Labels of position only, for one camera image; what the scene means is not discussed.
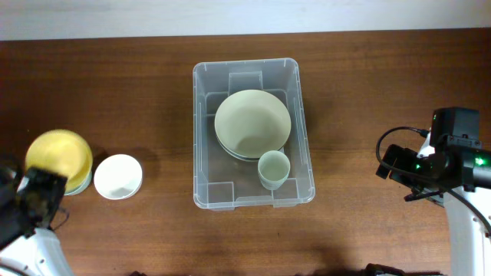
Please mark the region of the yellow small bowl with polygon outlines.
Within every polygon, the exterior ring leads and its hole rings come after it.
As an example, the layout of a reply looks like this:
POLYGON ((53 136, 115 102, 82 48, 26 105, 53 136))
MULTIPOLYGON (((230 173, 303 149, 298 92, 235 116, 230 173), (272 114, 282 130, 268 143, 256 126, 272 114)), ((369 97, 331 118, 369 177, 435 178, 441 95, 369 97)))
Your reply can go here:
POLYGON ((92 172, 93 154, 88 143, 70 130, 50 130, 37 137, 25 157, 27 169, 36 167, 68 178, 65 192, 79 186, 92 172))

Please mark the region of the white small bowl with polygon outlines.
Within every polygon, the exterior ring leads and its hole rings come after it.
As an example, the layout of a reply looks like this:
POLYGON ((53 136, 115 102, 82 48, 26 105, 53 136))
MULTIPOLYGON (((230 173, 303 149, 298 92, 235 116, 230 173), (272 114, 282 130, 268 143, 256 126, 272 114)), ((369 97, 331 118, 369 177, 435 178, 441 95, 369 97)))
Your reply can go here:
POLYGON ((143 168, 132 156, 117 154, 107 157, 96 168, 94 186, 105 199, 121 200, 134 196, 142 186, 143 168))

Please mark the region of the white plastic cup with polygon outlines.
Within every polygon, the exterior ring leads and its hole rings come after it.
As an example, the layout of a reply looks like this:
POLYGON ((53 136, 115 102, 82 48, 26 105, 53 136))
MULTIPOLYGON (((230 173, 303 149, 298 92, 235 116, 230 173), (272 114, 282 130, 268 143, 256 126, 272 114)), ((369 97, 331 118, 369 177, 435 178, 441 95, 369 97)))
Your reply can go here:
POLYGON ((260 182, 270 191, 278 189, 286 181, 290 169, 290 161, 281 151, 268 151, 258 161, 260 182))

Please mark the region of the large cream bowl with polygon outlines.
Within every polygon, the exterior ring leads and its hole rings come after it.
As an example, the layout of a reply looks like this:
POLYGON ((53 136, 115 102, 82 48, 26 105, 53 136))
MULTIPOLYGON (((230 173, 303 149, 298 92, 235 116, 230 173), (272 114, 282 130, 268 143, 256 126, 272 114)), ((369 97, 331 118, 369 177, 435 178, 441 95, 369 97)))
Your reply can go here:
POLYGON ((218 107, 216 134, 227 143, 241 136, 288 136, 292 119, 288 108, 275 95, 263 90, 241 90, 218 107))

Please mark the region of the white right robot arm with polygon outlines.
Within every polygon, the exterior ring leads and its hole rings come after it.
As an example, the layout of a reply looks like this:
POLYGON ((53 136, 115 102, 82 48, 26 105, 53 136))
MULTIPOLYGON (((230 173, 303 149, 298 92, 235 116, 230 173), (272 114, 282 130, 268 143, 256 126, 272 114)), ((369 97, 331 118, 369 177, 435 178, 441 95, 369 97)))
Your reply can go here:
POLYGON ((453 136, 433 146, 432 133, 415 131, 426 138, 418 153, 392 144, 381 155, 377 141, 377 175, 408 187, 407 202, 427 199, 445 208, 452 275, 489 275, 490 152, 453 136))

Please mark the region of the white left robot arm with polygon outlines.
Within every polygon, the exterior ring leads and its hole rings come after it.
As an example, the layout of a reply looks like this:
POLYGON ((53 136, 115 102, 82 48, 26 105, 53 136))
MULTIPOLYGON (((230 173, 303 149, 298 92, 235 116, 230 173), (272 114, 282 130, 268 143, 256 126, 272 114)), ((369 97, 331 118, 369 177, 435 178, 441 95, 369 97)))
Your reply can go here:
POLYGON ((51 223, 67 178, 1 155, 1 274, 72 275, 51 223))

